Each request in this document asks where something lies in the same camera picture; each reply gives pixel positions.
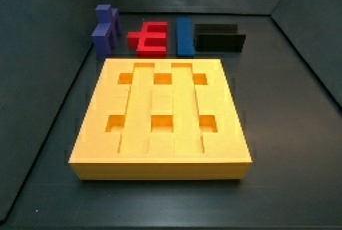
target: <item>square hole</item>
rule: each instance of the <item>square hole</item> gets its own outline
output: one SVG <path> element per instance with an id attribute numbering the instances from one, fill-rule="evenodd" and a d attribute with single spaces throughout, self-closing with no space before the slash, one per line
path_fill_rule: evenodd
<path id="1" fill-rule="evenodd" d="M 153 76 L 153 83 L 154 84 L 172 84 L 172 77 L 168 73 L 154 73 Z"/>
<path id="2" fill-rule="evenodd" d="M 124 121 L 124 115 L 109 115 L 105 126 L 105 132 L 121 132 L 124 127 Z"/>
<path id="3" fill-rule="evenodd" d="M 152 115 L 150 131 L 152 132 L 173 132 L 172 115 Z"/>
<path id="4" fill-rule="evenodd" d="M 205 74 L 193 74 L 192 79 L 193 79 L 193 84 L 208 85 Z"/>
<path id="5" fill-rule="evenodd" d="M 201 132 L 217 132 L 217 126 L 213 115 L 198 116 L 198 127 Z"/>
<path id="6" fill-rule="evenodd" d="M 117 84 L 132 84 L 132 73 L 120 73 Z"/>

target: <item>rectangular slot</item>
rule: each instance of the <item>rectangular slot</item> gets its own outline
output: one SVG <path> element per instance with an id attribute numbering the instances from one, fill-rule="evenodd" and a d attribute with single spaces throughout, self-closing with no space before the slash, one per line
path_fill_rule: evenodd
<path id="1" fill-rule="evenodd" d="M 154 67 L 154 63 L 134 63 L 133 67 Z"/>
<path id="2" fill-rule="evenodd" d="M 109 115 L 105 132 L 121 132 L 124 126 L 125 117 L 124 115 Z"/>
<path id="3" fill-rule="evenodd" d="M 132 84 L 132 73 L 120 73 L 117 84 Z"/>
<path id="4" fill-rule="evenodd" d="M 150 117 L 150 132 L 173 132 L 172 115 L 152 115 Z"/>
<path id="5" fill-rule="evenodd" d="M 172 84 L 170 73 L 154 73 L 153 84 Z"/>
<path id="6" fill-rule="evenodd" d="M 194 85 L 208 85 L 205 74 L 193 74 L 192 79 Z"/>
<path id="7" fill-rule="evenodd" d="M 172 63 L 170 67 L 188 67 L 192 69 L 192 64 L 190 63 Z"/>
<path id="8" fill-rule="evenodd" d="M 217 132 L 213 115 L 198 115 L 198 127 L 201 132 Z"/>

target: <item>purple block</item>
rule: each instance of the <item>purple block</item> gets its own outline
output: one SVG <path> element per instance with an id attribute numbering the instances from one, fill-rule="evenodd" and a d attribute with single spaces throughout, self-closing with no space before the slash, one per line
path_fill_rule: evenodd
<path id="1" fill-rule="evenodd" d="M 100 4 L 94 12 L 98 24 L 92 33 L 92 42 L 97 59 L 105 59 L 112 54 L 112 48 L 117 42 L 117 35 L 121 33 L 118 10 L 112 8 L 109 4 Z"/>
<path id="2" fill-rule="evenodd" d="M 110 23 L 97 24 L 92 32 L 92 42 L 96 50 L 97 59 L 102 60 L 112 54 L 112 41 L 110 36 L 113 36 Z"/>
<path id="3" fill-rule="evenodd" d="M 97 5 L 96 9 L 96 17 L 98 23 L 110 23 L 112 22 L 112 6 L 109 4 Z"/>
<path id="4" fill-rule="evenodd" d="M 118 10 L 116 8 L 112 9 L 112 23 L 114 25 L 116 34 L 121 34 L 121 24 L 118 19 Z"/>

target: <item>dark gray floor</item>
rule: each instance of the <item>dark gray floor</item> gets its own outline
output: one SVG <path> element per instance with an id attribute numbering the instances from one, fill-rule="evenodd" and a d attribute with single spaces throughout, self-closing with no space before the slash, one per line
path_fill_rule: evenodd
<path id="1" fill-rule="evenodd" d="M 124 15 L 124 33 L 166 20 L 173 54 L 176 16 Z M 92 52 L 2 227 L 342 226 L 339 108 L 268 17 L 190 19 L 237 23 L 247 34 L 240 54 L 208 55 L 221 57 L 252 154 L 245 178 L 77 180 L 66 161 L 101 68 Z M 130 53 L 121 37 L 116 54 Z"/>

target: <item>yellow puzzle board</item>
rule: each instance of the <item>yellow puzzle board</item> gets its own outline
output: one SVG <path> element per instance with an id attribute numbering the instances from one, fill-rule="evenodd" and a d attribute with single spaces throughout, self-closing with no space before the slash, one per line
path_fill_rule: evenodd
<path id="1" fill-rule="evenodd" d="M 217 59 L 106 59 L 69 164 L 84 180 L 241 179 L 251 157 Z"/>

